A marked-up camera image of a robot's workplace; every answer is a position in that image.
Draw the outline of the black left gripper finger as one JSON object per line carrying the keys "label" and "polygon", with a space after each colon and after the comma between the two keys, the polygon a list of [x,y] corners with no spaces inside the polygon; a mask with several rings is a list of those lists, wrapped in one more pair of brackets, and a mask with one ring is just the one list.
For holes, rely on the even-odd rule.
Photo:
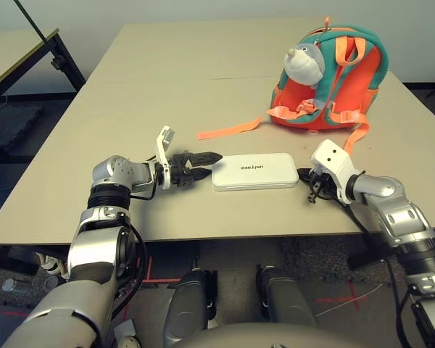
{"label": "black left gripper finger", "polygon": [[214,165],[219,162],[223,156],[215,152],[191,153],[189,162],[192,165]]}
{"label": "black left gripper finger", "polygon": [[190,169],[190,176],[192,181],[200,181],[205,179],[212,173],[211,169],[204,167],[193,167]]}

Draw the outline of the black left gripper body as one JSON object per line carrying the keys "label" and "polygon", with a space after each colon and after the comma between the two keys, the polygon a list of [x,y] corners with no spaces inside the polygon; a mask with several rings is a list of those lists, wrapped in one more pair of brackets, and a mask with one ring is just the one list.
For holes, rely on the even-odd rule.
{"label": "black left gripper body", "polygon": [[174,154],[169,160],[170,182],[177,187],[189,186],[194,182],[191,168],[186,167],[186,163],[191,159],[191,152]]}

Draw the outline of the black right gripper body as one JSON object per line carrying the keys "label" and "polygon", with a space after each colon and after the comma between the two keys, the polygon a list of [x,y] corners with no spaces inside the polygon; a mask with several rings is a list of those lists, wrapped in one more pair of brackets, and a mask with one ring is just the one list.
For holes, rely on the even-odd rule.
{"label": "black right gripper body", "polygon": [[308,186],[310,187],[310,194],[308,201],[316,203],[317,199],[322,200],[335,200],[336,187],[332,177],[328,173],[317,173],[312,170],[309,174]]}

